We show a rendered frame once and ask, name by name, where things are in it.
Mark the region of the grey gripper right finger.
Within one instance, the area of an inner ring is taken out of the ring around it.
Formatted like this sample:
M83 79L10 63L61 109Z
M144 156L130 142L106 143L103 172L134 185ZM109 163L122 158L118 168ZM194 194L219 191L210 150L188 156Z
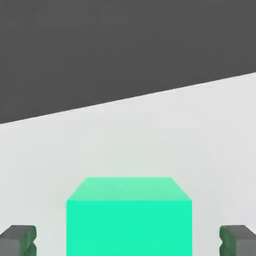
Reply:
M256 234L245 225L222 225L219 256L256 256Z

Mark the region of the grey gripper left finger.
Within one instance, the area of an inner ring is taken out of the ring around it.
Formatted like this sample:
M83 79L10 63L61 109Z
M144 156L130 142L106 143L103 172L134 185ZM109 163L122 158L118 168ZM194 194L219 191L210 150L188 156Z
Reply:
M11 225L0 235L0 256L37 256L34 225Z

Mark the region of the small green cube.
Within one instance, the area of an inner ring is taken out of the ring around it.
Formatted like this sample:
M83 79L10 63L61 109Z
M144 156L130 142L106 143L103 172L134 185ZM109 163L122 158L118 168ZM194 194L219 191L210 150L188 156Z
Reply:
M193 256L192 200L170 177L88 177L66 202L66 256Z

